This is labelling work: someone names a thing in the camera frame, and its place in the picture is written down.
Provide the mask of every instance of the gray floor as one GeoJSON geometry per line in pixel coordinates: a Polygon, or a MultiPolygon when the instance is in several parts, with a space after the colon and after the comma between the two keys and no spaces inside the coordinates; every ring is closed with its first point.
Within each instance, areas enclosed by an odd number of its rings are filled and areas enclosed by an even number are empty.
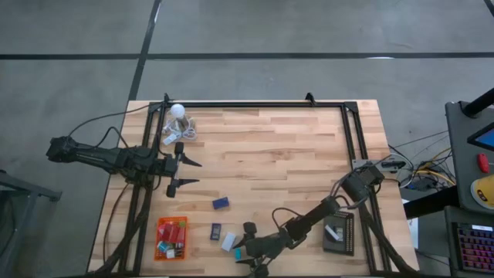
{"type": "MultiPolygon", "coordinates": [[[[0,0],[0,54],[138,53],[152,4],[0,0]]],[[[482,0],[172,0],[161,5],[150,53],[494,51],[493,26],[482,0]]],[[[0,168],[63,190],[58,204],[37,206],[19,276],[86,270],[108,175],[50,163],[45,152],[81,121],[124,110],[136,62],[0,61],[0,168]]],[[[400,144],[446,130],[444,104],[477,97],[493,77],[492,59],[147,61],[137,99],[378,99],[387,139],[400,144]]],[[[74,137],[96,142],[121,123],[97,121],[74,137]]],[[[401,150],[413,156],[439,138],[401,150]]],[[[448,273],[418,258],[426,273],[448,273]]]]}

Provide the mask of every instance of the white block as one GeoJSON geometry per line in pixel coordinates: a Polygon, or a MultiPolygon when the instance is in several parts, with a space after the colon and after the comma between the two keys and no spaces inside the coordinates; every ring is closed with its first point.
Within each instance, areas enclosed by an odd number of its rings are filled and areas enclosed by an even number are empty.
{"type": "Polygon", "coordinates": [[[167,250],[167,259],[173,259],[174,257],[175,257],[175,250],[174,249],[167,250]]]}
{"type": "Polygon", "coordinates": [[[336,241],[340,241],[340,237],[333,231],[333,229],[331,229],[331,227],[326,225],[324,228],[336,241]]]}
{"type": "Polygon", "coordinates": [[[235,243],[235,237],[236,237],[235,234],[233,234],[231,232],[227,232],[225,240],[223,240],[223,243],[222,243],[222,249],[230,252],[230,249],[232,249],[233,243],[235,243]]]}

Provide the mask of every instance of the gray metal stand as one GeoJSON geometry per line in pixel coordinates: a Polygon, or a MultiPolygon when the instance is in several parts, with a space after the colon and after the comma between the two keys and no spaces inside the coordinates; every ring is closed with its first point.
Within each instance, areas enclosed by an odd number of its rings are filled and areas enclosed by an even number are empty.
{"type": "Polygon", "coordinates": [[[21,212],[16,213],[19,217],[13,221],[12,235],[5,242],[7,246],[2,246],[3,254],[0,257],[0,277],[10,277],[12,271],[12,265],[19,254],[19,248],[21,246],[22,237],[24,236],[25,229],[31,220],[32,211],[36,204],[36,199],[39,196],[45,196],[52,202],[60,200],[62,192],[55,192],[47,188],[43,188],[38,185],[33,185],[26,181],[13,178],[7,175],[4,171],[0,170],[0,185],[5,186],[0,190],[0,195],[4,195],[4,199],[7,202],[12,196],[22,196],[25,198],[24,208],[21,212]]]}

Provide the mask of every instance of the butcher block tabletop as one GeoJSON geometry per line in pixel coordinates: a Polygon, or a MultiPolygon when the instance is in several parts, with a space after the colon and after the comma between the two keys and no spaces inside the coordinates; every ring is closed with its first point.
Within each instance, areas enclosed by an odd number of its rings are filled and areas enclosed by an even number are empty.
{"type": "MultiPolygon", "coordinates": [[[[389,150],[377,101],[356,101],[369,158],[382,159],[389,155],[389,150]]],[[[131,101],[127,109],[136,109],[149,103],[131,101]]],[[[235,263],[235,252],[228,253],[221,248],[226,233],[236,234],[238,242],[243,235],[244,222],[254,222],[257,225],[257,236],[277,232],[271,218],[273,209],[287,207],[305,214],[328,196],[335,181],[351,170],[339,108],[204,107],[186,108],[186,113],[194,118],[198,137],[195,141],[182,140],[184,152],[191,160],[202,164],[202,167],[181,164],[179,176],[197,178],[200,182],[184,185],[177,190],[175,198],[168,198],[165,193],[169,178],[163,178],[160,188],[153,192],[140,268],[143,276],[247,275],[248,266],[235,263]],[[228,197],[229,207],[214,210],[211,202],[222,197],[228,197]],[[157,221],[161,217],[171,216],[188,218],[186,258],[170,262],[154,261],[157,221]],[[210,240],[212,223],[222,224],[219,241],[210,240]]],[[[146,116],[147,109],[126,115],[122,135],[130,146],[142,143],[146,116]]],[[[354,121],[351,114],[349,117],[359,158],[354,121]]],[[[151,135],[155,133],[156,124],[157,116],[151,135]]],[[[174,144],[165,146],[161,143],[161,150],[173,153],[174,144]]],[[[125,185],[121,176],[111,176],[89,271],[96,270],[103,264],[103,234],[113,205],[125,185]]],[[[111,222],[107,237],[107,257],[124,236],[131,195],[132,185],[129,185],[111,222]]],[[[377,200],[386,237],[405,261],[418,269],[397,184],[384,181],[377,200]]],[[[352,213],[355,214],[354,256],[325,253],[322,248],[323,224],[319,222],[312,228],[305,242],[293,250],[285,249],[269,264],[269,275],[368,274],[358,211],[353,210],[352,213]]],[[[292,215],[289,212],[276,212],[279,223],[290,217],[292,215]]],[[[136,241],[137,236],[130,245],[130,266],[134,259],[136,241]]],[[[372,243],[377,268],[382,270],[374,236],[372,243]]]]}

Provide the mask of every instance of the orange container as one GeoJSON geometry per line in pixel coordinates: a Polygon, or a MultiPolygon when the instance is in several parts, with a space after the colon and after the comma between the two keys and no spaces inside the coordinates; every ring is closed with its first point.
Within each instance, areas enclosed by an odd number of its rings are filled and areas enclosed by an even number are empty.
{"type": "Polygon", "coordinates": [[[186,216],[178,216],[178,217],[162,217],[157,221],[156,227],[156,244],[154,245],[154,260],[155,261],[168,261],[168,260],[180,260],[185,259],[185,249],[187,248],[187,231],[188,231],[188,222],[186,216]],[[184,248],[180,256],[176,256],[173,259],[168,259],[166,253],[161,252],[157,245],[161,241],[161,234],[159,228],[161,225],[166,223],[171,223],[172,225],[179,225],[180,222],[185,222],[185,235],[184,235],[184,248]]]}

